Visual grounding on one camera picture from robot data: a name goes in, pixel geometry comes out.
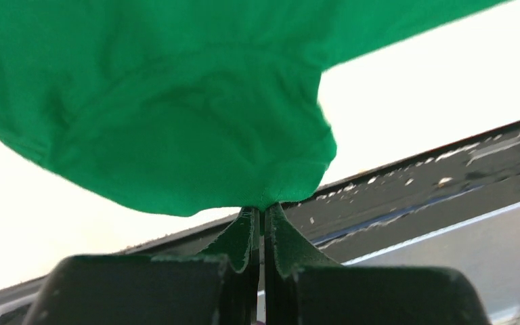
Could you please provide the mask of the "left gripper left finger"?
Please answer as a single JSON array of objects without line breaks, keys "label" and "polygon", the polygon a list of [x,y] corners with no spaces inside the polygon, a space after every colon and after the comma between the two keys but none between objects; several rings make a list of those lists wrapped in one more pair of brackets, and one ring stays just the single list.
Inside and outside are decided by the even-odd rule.
[{"label": "left gripper left finger", "polygon": [[195,255],[75,255],[45,281],[25,324],[252,324],[259,212],[244,208]]}]

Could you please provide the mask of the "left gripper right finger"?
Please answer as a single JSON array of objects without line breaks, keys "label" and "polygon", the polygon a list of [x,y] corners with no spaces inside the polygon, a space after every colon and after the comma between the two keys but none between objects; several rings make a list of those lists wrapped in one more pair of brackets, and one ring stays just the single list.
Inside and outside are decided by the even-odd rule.
[{"label": "left gripper right finger", "polygon": [[268,324],[488,324],[477,291],[447,267],[349,267],[274,204],[264,213]]}]

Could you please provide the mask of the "green t shirt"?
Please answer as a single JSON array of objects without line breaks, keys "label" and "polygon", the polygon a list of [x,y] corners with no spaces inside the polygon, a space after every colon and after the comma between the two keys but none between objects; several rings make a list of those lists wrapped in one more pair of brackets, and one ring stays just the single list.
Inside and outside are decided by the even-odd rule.
[{"label": "green t shirt", "polygon": [[118,204],[309,198],[322,73],[493,1],[0,1],[0,141]]}]

